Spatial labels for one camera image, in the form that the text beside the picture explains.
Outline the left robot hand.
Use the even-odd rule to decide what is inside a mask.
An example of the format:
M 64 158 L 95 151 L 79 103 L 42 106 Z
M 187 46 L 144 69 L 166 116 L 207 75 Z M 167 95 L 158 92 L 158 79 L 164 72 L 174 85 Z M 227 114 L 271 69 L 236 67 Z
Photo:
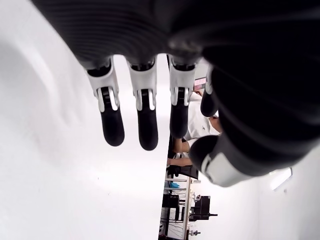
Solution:
M 201 113 L 222 133 L 203 136 L 190 159 L 230 187 L 289 168 L 320 143 L 320 3 L 317 0 L 35 0 L 86 70 L 103 135 L 125 132 L 114 55 L 125 57 L 140 145 L 158 143 L 156 57 L 167 54 L 170 133 L 187 132 L 200 58 L 209 63 Z

